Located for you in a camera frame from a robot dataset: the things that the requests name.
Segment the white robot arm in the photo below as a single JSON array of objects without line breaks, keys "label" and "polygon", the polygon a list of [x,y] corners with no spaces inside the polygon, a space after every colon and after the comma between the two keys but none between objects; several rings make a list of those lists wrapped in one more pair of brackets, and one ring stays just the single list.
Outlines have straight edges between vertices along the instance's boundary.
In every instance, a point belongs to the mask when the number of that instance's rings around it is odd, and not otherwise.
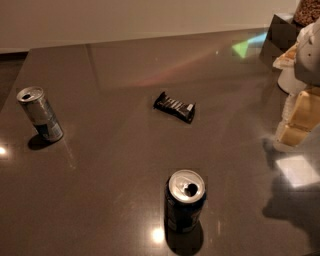
[{"label": "white robot arm", "polygon": [[278,86],[288,94],[273,146],[292,151],[320,124],[320,19],[303,28],[273,66],[281,70]]}]

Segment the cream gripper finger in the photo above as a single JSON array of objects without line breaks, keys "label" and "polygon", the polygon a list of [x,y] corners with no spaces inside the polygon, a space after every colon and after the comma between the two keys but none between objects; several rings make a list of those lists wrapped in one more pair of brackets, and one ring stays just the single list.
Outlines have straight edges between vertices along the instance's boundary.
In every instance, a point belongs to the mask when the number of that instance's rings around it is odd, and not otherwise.
[{"label": "cream gripper finger", "polygon": [[311,131],[320,123],[319,87],[310,87],[297,95],[285,123],[304,131]]},{"label": "cream gripper finger", "polygon": [[307,137],[308,131],[281,121],[277,127],[273,147],[280,152],[295,150]]}]

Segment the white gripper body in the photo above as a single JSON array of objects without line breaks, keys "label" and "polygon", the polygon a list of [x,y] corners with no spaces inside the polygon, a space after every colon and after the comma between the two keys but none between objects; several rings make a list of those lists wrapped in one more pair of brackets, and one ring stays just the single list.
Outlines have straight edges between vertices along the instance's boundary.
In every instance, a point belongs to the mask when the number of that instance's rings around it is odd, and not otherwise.
[{"label": "white gripper body", "polygon": [[309,42],[296,43],[273,62],[273,67],[293,68],[298,80],[320,86],[320,47]]}]

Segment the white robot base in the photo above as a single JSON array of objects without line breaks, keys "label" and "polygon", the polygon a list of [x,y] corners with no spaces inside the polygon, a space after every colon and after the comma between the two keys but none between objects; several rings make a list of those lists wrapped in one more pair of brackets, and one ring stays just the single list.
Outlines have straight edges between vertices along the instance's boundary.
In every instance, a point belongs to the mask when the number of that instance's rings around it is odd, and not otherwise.
[{"label": "white robot base", "polygon": [[293,68],[285,68],[278,78],[278,86],[286,93],[296,95],[306,88],[306,84],[295,77]]}]

